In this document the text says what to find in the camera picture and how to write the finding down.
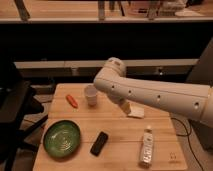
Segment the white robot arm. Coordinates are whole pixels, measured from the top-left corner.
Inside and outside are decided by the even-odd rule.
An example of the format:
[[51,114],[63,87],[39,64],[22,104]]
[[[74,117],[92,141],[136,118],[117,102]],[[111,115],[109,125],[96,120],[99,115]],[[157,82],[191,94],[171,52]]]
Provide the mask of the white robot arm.
[[209,85],[127,78],[124,62],[115,57],[105,62],[93,84],[119,106],[130,100],[213,127],[213,87]]

